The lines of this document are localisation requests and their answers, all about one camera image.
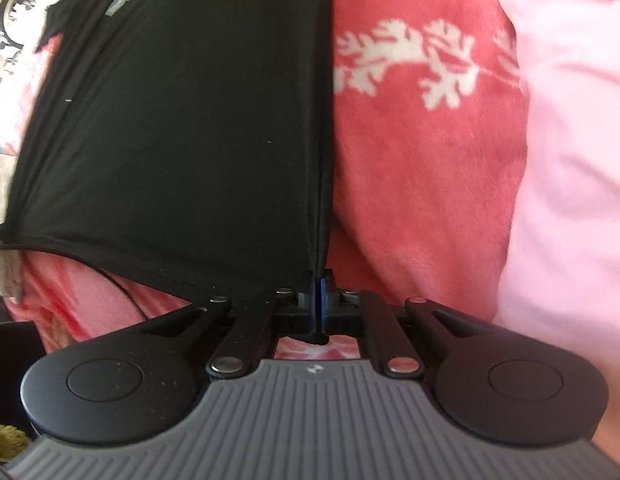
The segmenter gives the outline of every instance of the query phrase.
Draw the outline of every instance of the gray ribbed plate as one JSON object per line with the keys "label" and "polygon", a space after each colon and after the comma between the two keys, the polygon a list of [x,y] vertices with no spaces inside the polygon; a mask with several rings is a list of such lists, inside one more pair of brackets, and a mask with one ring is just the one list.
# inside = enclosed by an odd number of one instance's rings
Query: gray ribbed plate
{"label": "gray ribbed plate", "polygon": [[112,449],[40,439],[11,463],[18,480],[617,480],[589,442],[511,449],[464,433],[419,383],[368,361],[261,361],[216,381],[192,413]]}

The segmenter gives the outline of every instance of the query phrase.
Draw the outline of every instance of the small logo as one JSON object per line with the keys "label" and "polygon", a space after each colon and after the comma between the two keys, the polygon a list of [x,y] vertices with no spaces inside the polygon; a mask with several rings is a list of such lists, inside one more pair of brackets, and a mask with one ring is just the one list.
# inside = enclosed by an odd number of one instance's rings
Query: small logo
{"label": "small logo", "polygon": [[306,370],[308,370],[309,373],[316,375],[324,371],[325,368],[323,368],[321,365],[312,365],[312,366],[308,366]]}

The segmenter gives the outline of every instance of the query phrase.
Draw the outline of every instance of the black plastic mount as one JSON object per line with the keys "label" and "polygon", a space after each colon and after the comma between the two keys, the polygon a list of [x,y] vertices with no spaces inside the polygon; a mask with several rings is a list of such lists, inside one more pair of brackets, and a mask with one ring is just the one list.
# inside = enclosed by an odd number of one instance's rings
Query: black plastic mount
{"label": "black plastic mount", "polygon": [[40,433],[112,446],[174,426],[212,381],[244,377],[280,337],[352,336],[388,378],[420,381],[457,426],[511,446],[592,436],[608,392],[586,360],[423,298],[340,290],[331,272],[249,304],[210,298],[43,358],[22,383]]}

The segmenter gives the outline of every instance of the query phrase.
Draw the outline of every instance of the pink fabric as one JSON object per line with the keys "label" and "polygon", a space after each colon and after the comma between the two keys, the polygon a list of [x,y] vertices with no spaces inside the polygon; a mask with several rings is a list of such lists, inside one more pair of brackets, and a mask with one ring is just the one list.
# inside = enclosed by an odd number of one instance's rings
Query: pink fabric
{"label": "pink fabric", "polygon": [[602,370],[620,462],[620,0],[501,0],[530,92],[498,321]]}
{"label": "pink fabric", "polygon": [[[23,300],[10,303],[16,320],[34,320],[48,351],[58,349],[54,320],[76,341],[85,341],[142,321],[123,293],[96,271],[53,254],[23,254]],[[116,279],[148,317],[188,302],[123,278]]]}
{"label": "pink fabric", "polygon": [[491,319],[526,154],[510,22],[498,0],[334,0],[334,31],[340,225],[395,301]]}

